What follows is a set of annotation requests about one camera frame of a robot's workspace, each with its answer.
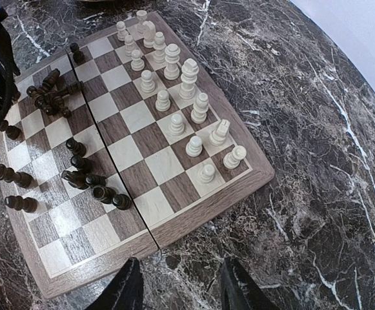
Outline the white chess queen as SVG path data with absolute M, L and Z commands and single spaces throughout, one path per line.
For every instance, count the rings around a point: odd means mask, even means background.
M 167 65 L 164 75 L 167 80 L 173 81 L 179 76 L 178 62 L 180 52 L 180 48 L 175 43 L 171 43 L 165 48 L 165 61 Z

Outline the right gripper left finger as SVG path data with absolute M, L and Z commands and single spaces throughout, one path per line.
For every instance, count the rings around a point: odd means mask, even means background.
M 139 260 L 130 257 L 90 309 L 142 309 L 143 284 Z

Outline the dark chess pawn standing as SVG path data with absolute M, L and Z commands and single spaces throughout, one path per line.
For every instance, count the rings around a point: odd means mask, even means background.
M 70 51 L 76 64 L 81 64 L 85 60 L 85 55 L 76 42 L 70 44 Z

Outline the dark chess piece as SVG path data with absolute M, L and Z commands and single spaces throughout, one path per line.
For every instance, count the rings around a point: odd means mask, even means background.
M 7 196 L 4 199 L 4 204 L 16 211 L 24 210 L 27 213 L 33 213 L 37 210 L 37 200 L 34 198 L 26 197 L 23 198 L 22 196 Z

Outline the wooden chess board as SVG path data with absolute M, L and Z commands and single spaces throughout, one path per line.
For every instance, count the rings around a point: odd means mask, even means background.
M 223 91 L 164 19 L 147 14 L 180 48 L 180 75 L 145 46 L 138 18 L 82 40 L 85 60 L 54 54 L 17 81 L 0 132 L 0 163 L 30 174 L 3 196 L 34 198 L 8 211 L 21 252 L 45 298 L 148 256 L 211 220 L 274 177 L 274 169 Z M 181 67 L 199 67 L 192 99 L 179 96 Z

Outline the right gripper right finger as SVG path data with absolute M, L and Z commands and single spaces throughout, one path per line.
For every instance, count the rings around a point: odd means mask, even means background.
M 237 258 L 227 257 L 221 268 L 222 309 L 276 309 Z

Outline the white chess king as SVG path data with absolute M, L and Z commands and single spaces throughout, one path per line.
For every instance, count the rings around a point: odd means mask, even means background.
M 181 86 L 179 88 L 179 96 L 182 99 L 189 100 L 195 96 L 195 83 L 198 78 L 199 67 L 196 61 L 188 58 L 181 67 Z

